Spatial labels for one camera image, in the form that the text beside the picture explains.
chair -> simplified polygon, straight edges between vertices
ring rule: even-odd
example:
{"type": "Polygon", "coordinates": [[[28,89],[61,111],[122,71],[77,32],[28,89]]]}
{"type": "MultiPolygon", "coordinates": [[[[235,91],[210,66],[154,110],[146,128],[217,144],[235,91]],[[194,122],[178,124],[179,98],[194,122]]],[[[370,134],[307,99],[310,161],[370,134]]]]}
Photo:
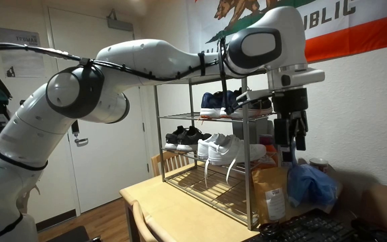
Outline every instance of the chair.
{"type": "MultiPolygon", "coordinates": [[[[179,167],[189,164],[189,158],[181,153],[177,153],[177,152],[163,150],[162,156],[163,156],[165,172],[173,171],[173,169],[177,169],[179,167]]],[[[159,161],[161,161],[159,153],[151,157],[153,176],[158,176],[161,173],[159,172],[159,161]]]]}
{"type": "Polygon", "coordinates": [[[141,242],[157,242],[157,239],[150,232],[149,227],[146,226],[143,220],[143,214],[136,200],[132,201],[131,210],[132,210],[134,223],[138,231],[139,240],[141,242]]]}

black shoe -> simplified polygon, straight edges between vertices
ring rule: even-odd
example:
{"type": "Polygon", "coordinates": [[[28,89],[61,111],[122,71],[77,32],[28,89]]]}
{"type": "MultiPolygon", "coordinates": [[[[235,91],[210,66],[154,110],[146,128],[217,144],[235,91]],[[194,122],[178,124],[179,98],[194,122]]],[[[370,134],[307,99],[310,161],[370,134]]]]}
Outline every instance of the black shoe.
{"type": "Polygon", "coordinates": [[[189,126],[185,136],[179,140],[179,144],[177,145],[177,150],[179,152],[192,152],[196,150],[197,140],[206,140],[210,134],[205,133],[202,134],[198,129],[194,126],[189,126]]]}
{"type": "Polygon", "coordinates": [[[186,134],[186,130],[178,125],[177,129],[171,133],[165,134],[165,150],[175,150],[179,140],[186,134]]]}

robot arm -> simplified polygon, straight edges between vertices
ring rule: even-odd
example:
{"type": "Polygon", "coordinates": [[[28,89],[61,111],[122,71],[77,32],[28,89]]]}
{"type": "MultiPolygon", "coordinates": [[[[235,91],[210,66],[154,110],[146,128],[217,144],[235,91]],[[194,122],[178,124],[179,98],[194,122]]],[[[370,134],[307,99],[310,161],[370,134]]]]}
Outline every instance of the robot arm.
{"type": "Polygon", "coordinates": [[[79,62],[30,94],[0,133],[0,240],[37,240],[33,220],[18,212],[16,201],[34,185],[45,160],[75,119],[123,119],[128,113],[123,90],[132,85],[204,82],[267,72],[268,89],[247,91],[247,99],[272,97],[279,145],[290,146],[292,138],[302,140],[306,132],[302,86],[323,79],[322,71],[307,68],[303,44],[300,16],[290,7],[268,11],[227,44],[221,40],[217,54],[188,54],[155,39],[108,46],[95,59],[0,44],[0,50],[29,50],[79,62]]]}

metal shelf rack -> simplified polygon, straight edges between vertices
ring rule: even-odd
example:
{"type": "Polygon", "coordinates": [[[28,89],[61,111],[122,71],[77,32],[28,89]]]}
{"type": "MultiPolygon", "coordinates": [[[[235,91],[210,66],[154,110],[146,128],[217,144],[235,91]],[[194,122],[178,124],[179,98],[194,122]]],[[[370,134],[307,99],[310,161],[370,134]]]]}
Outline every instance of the metal shelf rack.
{"type": "MultiPolygon", "coordinates": [[[[229,119],[229,118],[216,118],[216,119],[200,119],[198,113],[193,111],[192,103],[192,86],[200,85],[188,83],[189,87],[189,113],[173,114],[159,117],[158,107],[158,93],[157,86],[154,86],[154,101],[155,101],[155,117],[157,117],[157,136],[158,136],[158,149],[162,158],[162,134],[161,134],[161,118],[170,119],[190,119],[192,126],[194,126],[194,121],[213,121],[213,122],[241,122],[243,124],[243,140],[249,140],[249,129],[248,124],[255,119],[247,118],[247,105],[241,107],[241,119],[229,119]]],[[[241,90],[247,90],[247,78],[241,78],[241,90]]],[[[249,144],[244,142],[244,160],[249,160],[249,144]]],[[[224,168],[210,168],[208,175],[208,183],[204,183],[204,167],[201,161],[197,161],[194,154],[188,154],[189,158],[193,160],[193,165],[189,169],[177,172],[174,175],[166,176],[165,172],[161,172],[162,181],[178,188],[179,191],[190,195],[192,197],[202,201],[204,204],[220,211],[224,215],[245,224],[248,230],[253,230],[257,224],[257,212],[253,211],[253,193],[252,193],[252,183],[251,173],[245,171],[249,169],[249,162],[244,162],[243,167],[236,167],[231,172],[231,181],[227,184],[224,181],[224,173],[221,169],[224,168]]]]}

